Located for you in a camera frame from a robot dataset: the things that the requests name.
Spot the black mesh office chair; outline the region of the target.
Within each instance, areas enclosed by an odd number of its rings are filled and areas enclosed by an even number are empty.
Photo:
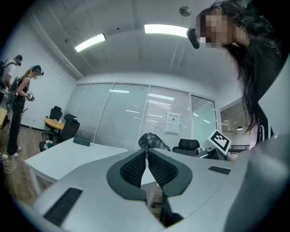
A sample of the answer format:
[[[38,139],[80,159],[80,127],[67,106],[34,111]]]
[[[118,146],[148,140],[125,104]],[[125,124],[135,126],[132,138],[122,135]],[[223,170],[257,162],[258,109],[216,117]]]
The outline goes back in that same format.
[[[195,157],[195,150],[200,147],[197,140],[180,139],[178,146],[175,146],[172,151],[178,154]]]

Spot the round ceiling fixture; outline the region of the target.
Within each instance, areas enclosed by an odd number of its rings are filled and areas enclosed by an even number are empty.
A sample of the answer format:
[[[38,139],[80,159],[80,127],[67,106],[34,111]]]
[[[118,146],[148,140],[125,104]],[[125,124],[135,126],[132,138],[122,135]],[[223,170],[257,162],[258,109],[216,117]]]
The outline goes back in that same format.
[[[192,13],[191,9],[187,6],[182,6],[179,9],[179,13],[183,16],[183,17],[189,17]]]

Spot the dark green box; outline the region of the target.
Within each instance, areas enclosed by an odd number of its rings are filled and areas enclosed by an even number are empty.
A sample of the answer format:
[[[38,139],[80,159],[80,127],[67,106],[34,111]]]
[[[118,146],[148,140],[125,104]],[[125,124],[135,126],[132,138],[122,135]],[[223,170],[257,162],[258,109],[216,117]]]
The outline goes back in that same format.
[[[87,139],[87,138],[83,138],[83,137],[79,137],[79,136],[75,136],[73,138],[73,143],[75,144],[79,144],[79,145],[83,145],[83,146],[90,146],[90,139]]]

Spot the dark grey cloth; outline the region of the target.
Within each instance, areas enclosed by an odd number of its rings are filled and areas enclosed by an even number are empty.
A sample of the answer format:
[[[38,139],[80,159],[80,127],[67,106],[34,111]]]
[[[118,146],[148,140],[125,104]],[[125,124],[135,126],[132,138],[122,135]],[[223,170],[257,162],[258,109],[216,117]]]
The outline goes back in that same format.
[[[145,133],[138,141],[139,147],[144,149],[158,148],[167,151],[172,151],[168,145],[165,144],[156,134]]]

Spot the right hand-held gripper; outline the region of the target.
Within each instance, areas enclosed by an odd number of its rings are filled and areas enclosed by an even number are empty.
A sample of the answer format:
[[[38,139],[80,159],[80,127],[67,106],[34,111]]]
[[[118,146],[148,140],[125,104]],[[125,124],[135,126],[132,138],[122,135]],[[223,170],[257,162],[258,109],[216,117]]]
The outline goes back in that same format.
[[[195,150],[195,156],[198,158],[228,160],[228,150],[231,145],[224,134],[218,130],[214,130],[205,140],[202,148]]]

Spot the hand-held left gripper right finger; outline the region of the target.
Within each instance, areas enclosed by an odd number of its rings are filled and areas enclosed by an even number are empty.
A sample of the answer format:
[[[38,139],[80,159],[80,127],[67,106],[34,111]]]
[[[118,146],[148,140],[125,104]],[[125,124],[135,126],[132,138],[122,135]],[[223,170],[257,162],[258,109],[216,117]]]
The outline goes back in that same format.
[[[232,194],[222,192],[235,163],[148,150],[149,169],[162,190],[164,218],[226,218]]]

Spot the white table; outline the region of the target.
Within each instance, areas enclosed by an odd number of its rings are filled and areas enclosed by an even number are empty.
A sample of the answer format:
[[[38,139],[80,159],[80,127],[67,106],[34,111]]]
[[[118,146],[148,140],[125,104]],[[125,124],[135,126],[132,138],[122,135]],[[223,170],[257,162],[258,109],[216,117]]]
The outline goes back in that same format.
[[[106,181],[106,172],[132,151],[99,144],[83,146],[69,139],[25,161],[38,197],[32,208],[45,213],[69,187],[83,190],[76,207],[90,209],[146,209],[145,202],[125,200]]]

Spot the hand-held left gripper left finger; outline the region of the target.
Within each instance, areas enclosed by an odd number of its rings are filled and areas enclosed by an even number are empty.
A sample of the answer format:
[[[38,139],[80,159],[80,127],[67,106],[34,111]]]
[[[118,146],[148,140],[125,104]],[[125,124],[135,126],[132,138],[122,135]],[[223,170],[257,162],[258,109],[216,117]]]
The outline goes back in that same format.
[[[33,205],[45,230],[61,232],[160,232],[141,189],[145,151],[128,151],[83,164]]]

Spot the person's black shirt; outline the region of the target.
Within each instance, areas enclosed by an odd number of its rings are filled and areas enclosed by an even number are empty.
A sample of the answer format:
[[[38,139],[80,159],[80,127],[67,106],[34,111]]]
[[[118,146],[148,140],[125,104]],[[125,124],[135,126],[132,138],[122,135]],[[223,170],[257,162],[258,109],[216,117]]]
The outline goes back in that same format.
[[[271,138],[271,124],[258,104],[280,73],[285,58],[275,48],[259,46],[253,41],[248,47],[250,58],[250,78],[247,89],[248,114],[250,116],[251,142],[250,149]]]

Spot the round wooden table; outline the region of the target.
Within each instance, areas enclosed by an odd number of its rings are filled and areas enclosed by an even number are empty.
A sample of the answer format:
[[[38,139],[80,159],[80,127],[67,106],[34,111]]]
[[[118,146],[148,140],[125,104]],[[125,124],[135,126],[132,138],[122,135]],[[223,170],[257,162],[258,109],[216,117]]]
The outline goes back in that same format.
[[[64,125],[65,125],[65,123],[63,123],[63,122],[59,123],[58,120],[49,119],[49,118],[44,119],[44,122],[45,122],[45,124],[49,125],[50,127],[57,129],[57,130],[61,130],[61,131],[64,129]]]

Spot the yellow wooden desk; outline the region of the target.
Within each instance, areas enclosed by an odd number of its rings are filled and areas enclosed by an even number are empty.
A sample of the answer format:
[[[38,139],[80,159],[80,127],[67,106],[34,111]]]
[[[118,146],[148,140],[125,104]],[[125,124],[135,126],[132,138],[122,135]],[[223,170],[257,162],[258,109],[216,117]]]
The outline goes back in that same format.
[[[8,120],[8,110],[0,107],[0,130],[2,130]]]

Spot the paper notice on glass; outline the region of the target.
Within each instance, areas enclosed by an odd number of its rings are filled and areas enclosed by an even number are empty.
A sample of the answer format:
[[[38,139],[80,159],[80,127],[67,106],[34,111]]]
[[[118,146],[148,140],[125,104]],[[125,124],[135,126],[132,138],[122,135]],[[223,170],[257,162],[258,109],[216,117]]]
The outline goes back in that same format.
[[[180,113],[174,113],[174,112],[168,111],[167,116],[166,116],[166,122],[165,122],[165,132],[179,134],[180,119],[181,119]]]

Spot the long ceiling light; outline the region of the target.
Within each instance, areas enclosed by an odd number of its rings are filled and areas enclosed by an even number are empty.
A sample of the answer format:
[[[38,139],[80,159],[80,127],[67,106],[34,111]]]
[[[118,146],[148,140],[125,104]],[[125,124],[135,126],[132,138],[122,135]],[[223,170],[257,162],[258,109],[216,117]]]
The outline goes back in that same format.
[[[168,34],[187,38],[188,28],[167,24],[145,24],[146,34]]]
[[[79,44],[78,46],[75,47],[75,50],[77,52],[80,52],[80,51],[82,51],[84,49],[87,49],[88,47],[91,47],[91,46],[93,46],[95,44],[101,43],[101,42],[103,42],[105,40],[106,40],[106,37],[102,33],[102,34],[96,35],[96,36],[94,36],[94,37],[82,42],[81,44]]]

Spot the black office chair with headrest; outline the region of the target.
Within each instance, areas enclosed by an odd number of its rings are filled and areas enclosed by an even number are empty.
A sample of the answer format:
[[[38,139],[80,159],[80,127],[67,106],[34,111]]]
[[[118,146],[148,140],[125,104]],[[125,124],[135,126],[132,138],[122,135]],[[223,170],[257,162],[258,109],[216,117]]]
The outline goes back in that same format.
[[[72,114],[66,114],[64,116],[65,123],[63,123],[63,127],[59,123],[58,126],[53,126],[53,123],[49,123],[52,127],[51,131],[43,131],[42,134],[47,134],[51,137],[57,135],[57,142],[53,143],[53,145],[65,142],[71,138],[73,138],[79,129],[80,123],[76,120],[76,116]]]

